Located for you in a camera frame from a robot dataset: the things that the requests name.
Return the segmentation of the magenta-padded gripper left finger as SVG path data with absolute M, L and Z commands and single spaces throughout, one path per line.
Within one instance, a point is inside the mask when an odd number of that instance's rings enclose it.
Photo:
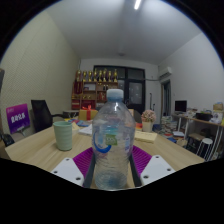
M 63 159 L 51 173 L 84 188 L 90 188 L 93 180 L 95 158 L 88 148 L 74 158 Z

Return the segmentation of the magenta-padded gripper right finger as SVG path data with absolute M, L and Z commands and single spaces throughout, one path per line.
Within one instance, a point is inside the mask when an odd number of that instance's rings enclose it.
M 148 185 L 175 172 L 160 155 L 151 156 L 137 146 L 133 147 L 130 166 L 136 187 Z

